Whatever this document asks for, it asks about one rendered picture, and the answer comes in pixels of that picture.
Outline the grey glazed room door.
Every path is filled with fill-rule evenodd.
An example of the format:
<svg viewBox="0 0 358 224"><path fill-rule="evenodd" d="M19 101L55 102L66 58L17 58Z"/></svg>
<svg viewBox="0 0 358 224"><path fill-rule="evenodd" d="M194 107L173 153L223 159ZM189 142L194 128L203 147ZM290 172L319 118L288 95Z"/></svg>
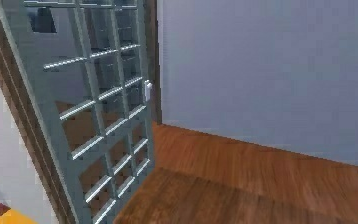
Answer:
<svg viewBox="0 0 358 224"><path fill-rule="evenodd" d="M69 224L115 224L155 165L144 14L144 0L0 0L0 63Z"/></svg>

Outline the yellow and red cloth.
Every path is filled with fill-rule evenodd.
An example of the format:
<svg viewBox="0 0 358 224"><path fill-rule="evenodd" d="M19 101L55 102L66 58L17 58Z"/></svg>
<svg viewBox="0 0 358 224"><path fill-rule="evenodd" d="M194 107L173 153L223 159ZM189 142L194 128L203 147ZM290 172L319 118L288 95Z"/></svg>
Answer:
<svg viewBox="0 0 358 224"><path fill-rule="evenodd" d="M21 212L0 203L0 224L37 224Z"/></svg>

